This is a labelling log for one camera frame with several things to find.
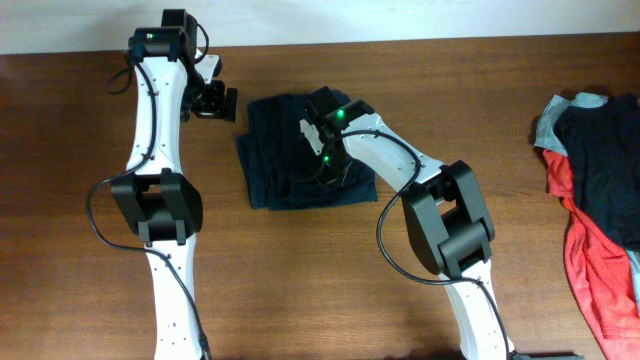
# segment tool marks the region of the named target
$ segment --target black bracket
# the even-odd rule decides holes
[[[187,72],[187,86],[180,106],[180,120],[188,121],[191,114],[200,118],[235,121],[238,90],[226,89],[220,80],[205,83],[196,70],[198,42],[196,19],[184,9],[166,9],[162,13],[160,27],[138,28],[129,38],[132,57],[141,62],[145,57],[167,57],[169,61],[181,61]],[[220,74],[222,61],[213,71]]]
[[[168,168],[158,175],[129,174],[114,180],[111,194],[131,231],[148,247],[162,240],[184,245],[202,228],[200,193]]]
[[[402,207],[409,242],[422,265],[434,275],[459,278],[471,265],[489,260],[495,229],[471,168],[457,161],[441,170],[403,193]],[[455,200],[456,207],[440,215],[440,199]]]

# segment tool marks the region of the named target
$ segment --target fabric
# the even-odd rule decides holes
[[[549,149],[567,156],[567,150],[565,150],[564,145],[560,140],[558,140],[556,134],[553,132],[553,127],[560,115],[562,115],[569,106],[596,108],[606,104],[606,102],[606,96],[589,93],[579,93],[572,101],[558,95],[553,95],[553,98],[538,120],[536,128],[536,142],[534,146]]]
[[[534,146],[541,147],[544,149],[552,150],[556,153],[563,154],[567,156],[567,151],[564,148],[564,145],[560,142],[558,137],[553,132],[553,127],[556,124],[556,121],[562,115],[562,113],[567,110],[569,106],[577,106],[582,108],[596,108],[600,107],[607,103],[607,97],[589,94],[589,93],[579,93],[576,95],[576,98],[573,101],[566,100],[558,95],[554,95],[542,116],[540,116],[540,120],[538,121],[538,126],[536,129],[536,141]],[[634,292],[636,304],[639,304],[638,300],[640,300],[640,254],[633,251],[627,251],[629,255],[629,259],[631,261],[631,278],[634,283]]]
[[[564,263],[580,311],[609,360],[640,354],[640,316],[625,251],[609,240],[574,199],[569,159],[545,150],[549,193],[569,210]]]
[[[334,93],[340,102],[350,101]],[[249,134],[236,145],[252,208],[297,210],[377,201],[375,173],[357,160],[331,184],[297,181],[321,165],[300,132],[300,120],[310,122],[306,100],[307,95],[282,95],[249,104]]]
[[[576,205],[616,244],[640,251],[640,108],[635,95],[569,107],[554,132],[569,153]]]

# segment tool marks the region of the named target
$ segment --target cable wire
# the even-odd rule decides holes
[[[377,239],[377,242],[378,242],[378,248],[380,249],[380,252],[382,253],[382,256],[385,258],[385,260],[387,260],[387,262],[391,265],[391,267],[393,267],[402,276],[406,277],[409,280],[412,280],[412,281],[415,281],[417,283],[420,283],[420,284],[442,286],[442,285],[455,285],[455,284],[460,284],[460,283],[467,282],[467,283],[471,283],[471,284],[474,284],[474,285],[478,286],[480,288],[480,290],[482,290],[482,292],[484,293],[484,296],[487,298],[487,301],[489,302],[489,305],[491,306],[491,309],[493,310],[493,313],[494,313],[494,315],[496,317],[496,321],[498,322],[498,326],[500,327],[500,331],[502,332],[502,338],[503,338],[503,341],[504,341],[505,352],[506,352],[506,359],[510,360],[511,359],[511,354],[509,352],[509,338],[507,336],[507,331],[506,331],[506,329],[504,327],[504,324],[502,322],[502,318],[500,317],[500,313],[498,312],[498,306],[496,305],[495,301],[493,300],[493,297],[491,296],[491,293],[485,287],[485,285],[484,285],[484,283],[482,281],[477,280],[477,279],[473,279],[473,278],[469,278],[469,277],[460,277],[460,278],[449,279],[449,280],[430,280],[430,279],[425,279],[425,278],[422,278],[422,277],[419,277],[419,276],[416,276],[416,275],[413,275],[413,274],[409,273],[408,271],[403,269],[400,265],[398,265],[398,263],[396,263],[391,258],[391,256],[389,255],[389,253],[387,252],[387,250],[384,247],[384,242],[382,241],[382,226],[384,224],[384,220],[387,217],[387,214],[389,213],[389,211],[391,211],[391,208],[393,207],[393,205],[395,205],[395,203],[398,201],[398,199],[400,199],[400,196],[402,195],[402,193],[404,193],[416,181],[416,179],[420,175],[420,169],[422,168],[422,162],[420,161],[420,158],[418,157],[418,155],[416,155],[416,153],[413,151],[413,149],[411,149],[406,143],[404,143],[403,141],[399,140],[398,138],[396,138],[394,136],[391,136],[391,135],[386,134],[386,133],[382,133],[379,130],[356,130],[356,131],[346,132],[346,133],[340,134],[337,137],[331,139],[331,142],[329,144],[333,145],[337,141],[341,141],[344,138],[347,138],[347,137],[350,137],[350,136],[356,136],[356,135],[373,135],[374,138],[383,137],[385,139],[391,140],[394,143],[396,143],[397,145],[399,145],[400,147],[402,147],[404,150],[406,150],[407,153],[409,153],[409,155],[411,155],[411,157],[413,158],[413,160],[415,162],[415,171],[414,171],[413,175],[411,176],[409,181],[407,181],[407,183],[402,188],[400,188],[400,190],[398,190],[398,192],[396,192],[395,195],[393,195],[391,200],[389,200],[387,205],[382,210],[382,213],[380,214],[380,217],[378,218],[378,224],[376,226],[376,239]]]
[[[106,244],[107,246],[109,246],[111,248],[114,248],[114,249],[118,249],[118,250],[132,251],[132,252],[136,252],[136,253],[151,254],[151,255],[157,256],[158,258],[160,258],[165,263],[165,265],[167,266],[167,268],[169,269],[169,271],[171,272],[173,277],[176,279],[176,282],[178,283],[178,285],[180,286],[180,288],[184,292],[184,295],[187,298],[187,301],[189,302],[189,305],[191,306],[191,309],[193,310],[193,315],[195,317],[196,325],[198,327],[198,342],[199,342],[200,347],[202,349],[204,358],[206,360],[209,360],[209,359],[211,359],[211,352],[209,350],[209,342],[207,340],[207,336],[204,333],[204,329],[202,328],[202,323],[200,322],[200,316],[198,314],[198,309],[196,307],[196,303],[193,300],[193,297],[191,296],[191,293],[189,292],[189,290],[185,286],[184,282],[182,281],[182,279],[180,279],[180,276],[178,275],[178,273],[174,269],[173,265],[171,264],[171,261],[169,261],[169,258],[167,256],[165,256],[164,254],[162,254],[162,253],[160,253],[158,251],[155,251],[155,250],[146,249],[146,248],[139,248],[139,247],[133,247],[133,246],[118,245],[118,244],[114,244],[114,243],[110,242],[102,234],[102,232],[98,229],[98,226],[96,225],[95,220],[93,218],[92,200],[93,200],[94,195],[100,189],[102,189],[103,187],[107,186],[111,182],[113,182],[113,181],[115,181],[117,179],[120,179],[120,178],[122,178],[122,177],[124,177],[126,175],[133,174],[137,170],[142,168],[147,163],[147,161],[151,158],[151,154],[153,152],[153,148],[155,147],[156,132],[157,132],[157,127],[158,127],[158,125],[157,125],[158,119],[157,119],[157,110],[156,110],[156,100],[155,100],[156,94],[154,93],[153,87],[151,85],[151,81],[149,80],[149,77],[147,76],[147,73],[144,71],[142,66],[140,66],[140,63],[138,63],[135,59],[132,59],[128,52],[125,52],[125,59],[127,61],[128,68],[118,72],[111,79],[109,79],[109,81],[107,82],[107,86],[109,86],[115,79],[117,79],[118,77],[120,77],[123,74],[125,74],[126,71],[129,71],[129,79],[127,81],[127,85],[123,89],[120,89],[120,90],[117,90],[117,91],[109,91],[109,90],[107,90],[107,93],[116,94],[117,95],[117,94],[121,94],[124,91],[126,91],[129,88],[129,86],[131,85],[133,66],[135,66],[138,69],[138,71],[140,72],[140,74],[144,78],[144,81],[145,81],[145,83],[147,85],[147,89],[149,89],[147,94],[149,95],[149,98],[151,100],[151,140],[149,141],[149,146],[147,148],[147,152],[145,154],[142,154],[142,160],[137,165],[135,165],[131,169],[126,170],[123,173],[120,173],[118,175],[115,175],[115,176],[112,176],[110,178],[104,179],[104,180],[96,183],[95,185],[93,185],[91,187],[91,189],[87,193],[87,196],[86,196],[86,199],[85,199],[85,208],[86,208],[86,212],[87,212],[87,218],[89,219],[89,225],[91,226],[91,229],[95,232],[96,236],[98,236],[98,238],[104,244]]]

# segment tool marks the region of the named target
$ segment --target wooden tabletop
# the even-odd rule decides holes
[[[474,169],[497,231],[494,289],[518,350],[602,359],[564,272],[568,213],[546,192],[531,135],[553,94],[640,92],[639,45],[638,34],[618,34],[215,49],[221,79],[240,91],[237,122],[194,118],[180,144],[204,201],[196,301],[214,356],[398,359],[459,347],[444,289],[401,277],[376,247],[388,185],[378,182],[378,203],[249,206],[235,147],[247,104],[329,85],[365,99],[421,151]],[[83,206],[129,158],[135,91],[103,90],[123,66],[118,52],[0,57],[3,359],[153,356],[147,260],[101,244]],[[427,276],[399,208],[385,224],[388,248]],[[95,211],[109,238],[139,245],[108,193]]]

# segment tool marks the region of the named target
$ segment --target folded clothing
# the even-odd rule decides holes
[[[349,97],[334,94],[342,104]],[[281,95],[248,106],[249,133],[236,140],[247,181],[251,207],[299,210],[377,201],[375,172],[353,160],[335,181],[323,184],[309,178],[322,165],[300,131],[308,95]]]

